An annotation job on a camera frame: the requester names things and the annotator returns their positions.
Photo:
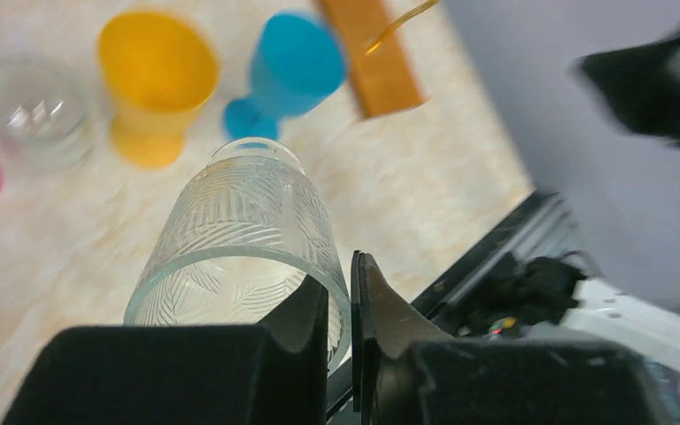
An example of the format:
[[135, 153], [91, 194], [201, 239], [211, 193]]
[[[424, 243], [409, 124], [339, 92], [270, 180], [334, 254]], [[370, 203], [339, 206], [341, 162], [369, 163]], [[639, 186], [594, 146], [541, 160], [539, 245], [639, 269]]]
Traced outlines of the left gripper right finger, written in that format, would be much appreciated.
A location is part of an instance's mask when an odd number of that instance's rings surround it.
[[596, 339], [519, 338], [578, 306], [583, 273], [539, 257], [471, 294], [469, 337], [439, 328], [352, 258], [352, 406], [364, 424], [672, 424], [642, 358]]

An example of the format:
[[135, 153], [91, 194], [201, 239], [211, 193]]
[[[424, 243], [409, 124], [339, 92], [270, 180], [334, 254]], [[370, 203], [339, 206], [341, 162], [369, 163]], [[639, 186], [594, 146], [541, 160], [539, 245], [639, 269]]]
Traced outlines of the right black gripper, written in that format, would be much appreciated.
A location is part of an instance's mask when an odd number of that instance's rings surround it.
[[680, 27], [655, 42], [585, 56], [576, 69], [626, 130], [680, 149]]

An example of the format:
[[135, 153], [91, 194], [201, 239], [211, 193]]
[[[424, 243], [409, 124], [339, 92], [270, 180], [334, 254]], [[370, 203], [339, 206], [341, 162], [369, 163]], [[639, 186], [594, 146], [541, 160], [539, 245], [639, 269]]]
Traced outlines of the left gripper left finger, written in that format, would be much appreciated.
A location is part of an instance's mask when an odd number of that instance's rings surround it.
[[322, 424], [328, 292], [252, 325], [75, 327], [36, 357], [6, 424]]

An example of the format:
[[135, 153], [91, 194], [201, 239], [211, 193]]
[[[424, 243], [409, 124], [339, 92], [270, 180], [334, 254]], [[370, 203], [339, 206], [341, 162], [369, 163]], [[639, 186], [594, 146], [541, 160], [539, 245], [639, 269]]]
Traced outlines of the clear wine glass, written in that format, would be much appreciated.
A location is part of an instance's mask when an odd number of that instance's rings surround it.
[[21, 172], [74, 168], [92, 150], [89, 101], [71, 70], [35, 54], [0, 58], [0, 147]]
[[351, 307], [328, 212], [293, 151], [246, 137], [220, 147], [185, 185], [123, 321], [252, 324], [308, 277], [328, 292], [334, 371], [351, 344]]

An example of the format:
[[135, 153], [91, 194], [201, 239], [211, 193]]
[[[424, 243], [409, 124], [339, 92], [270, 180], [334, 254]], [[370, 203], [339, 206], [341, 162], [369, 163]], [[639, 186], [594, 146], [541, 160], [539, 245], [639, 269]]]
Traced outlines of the blue wine glass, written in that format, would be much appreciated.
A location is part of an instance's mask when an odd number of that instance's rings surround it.
[[251, 56], [251, 92], [225, 107], [225, 131], [232, 140], [276, 140], [282, 120], [310, 112], [347, 74], [343, 49], [329, 24], [302, 12], [278, 12], [263, 26]]

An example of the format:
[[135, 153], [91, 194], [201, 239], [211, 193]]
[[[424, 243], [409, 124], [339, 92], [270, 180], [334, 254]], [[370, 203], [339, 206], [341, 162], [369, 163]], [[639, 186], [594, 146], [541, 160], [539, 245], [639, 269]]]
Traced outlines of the yellow wine glass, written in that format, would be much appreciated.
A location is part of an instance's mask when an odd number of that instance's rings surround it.
[[104, 25], [97, 57], [115, 108], [112, 146], [141, 168], [173, 164], [188, 127], [218, 84], [216, 52], [186, 20], [158, 10], [132, 10]]

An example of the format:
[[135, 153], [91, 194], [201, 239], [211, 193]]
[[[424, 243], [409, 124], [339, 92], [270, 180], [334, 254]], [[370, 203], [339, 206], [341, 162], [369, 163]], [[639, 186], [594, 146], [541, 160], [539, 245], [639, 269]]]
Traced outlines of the clear wine glass front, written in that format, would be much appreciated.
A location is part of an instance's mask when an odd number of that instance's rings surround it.
[[74, 168], [92, 150], [89, 101], [71, 70], [35, 54], [0, 58], [0, 147], [21, 172]]

